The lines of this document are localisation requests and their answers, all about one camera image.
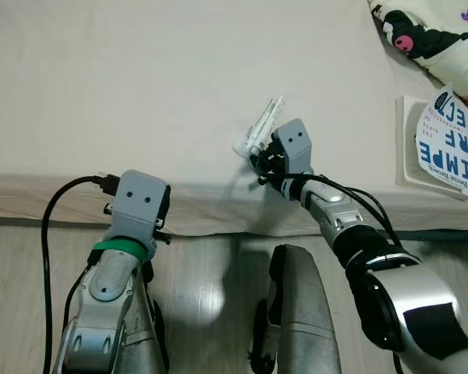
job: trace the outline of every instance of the paper card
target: paper card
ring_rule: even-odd
[[[428,104],[417,124],[420,166],[468,196],[468,132],[465,113],[454,101],[452,85]]]

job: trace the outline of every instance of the wooden floor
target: wooden floor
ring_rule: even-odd
[[[55,351],[66,294],[103,231],[52,229],[51,278]],[[345,374],[393,373],[390,352],[360,332],[348,284],[323,238],[219,235],[174,238],[154,258],[154,298],[165,315],[170,373],[251,373],[252,319],[268,286],[277,244],[300,245],[314,256],[328,294]],[[459,298],[468,334],[468,244],[405,242],[445,279]],[[41,372],[44,304],[40,231],[0,227],[0,373]]]

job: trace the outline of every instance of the green band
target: green band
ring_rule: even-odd
[[[104,251],[106,249],[115,249],[135,256],[140,263],[147,259],[147,252],[144,247],[138,243],[126,239],[113,239],[104,242],[95,243],[94,250]]]

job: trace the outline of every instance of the bed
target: bed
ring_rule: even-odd
[[[318,233],[231,148],[283,94],[278,125],[303,120],[318,174],[375,194],[398,230],[468,230],[468,200],[395,185],[395,99],[436,86],[366,0],[0,0],[0,217],[132,168],[171,184],[173,234]],[[106,201],[79,187],[53,218],[108,222]]]

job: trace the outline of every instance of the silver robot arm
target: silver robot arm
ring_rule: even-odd
[[[449,287],[368,225],[350,197],[322,182],[284,177],[313,174],[311,142],[299,119],[271,137],[267,149],[250,158],[259,182],[299,200],[318,222],[346,272],[367,338],[394,351],[414,373],[468,374],[468,337]]]
[[[77,287],[78,313],[64,329],[54,374],[159,373],[166,370],[154,329],[156,312],[141,268],[156,252],[156,240],[169,238],[162,227],[169,186],[161,179],[127,171],[118,181],[112,226],[95,245],[88,270]]]

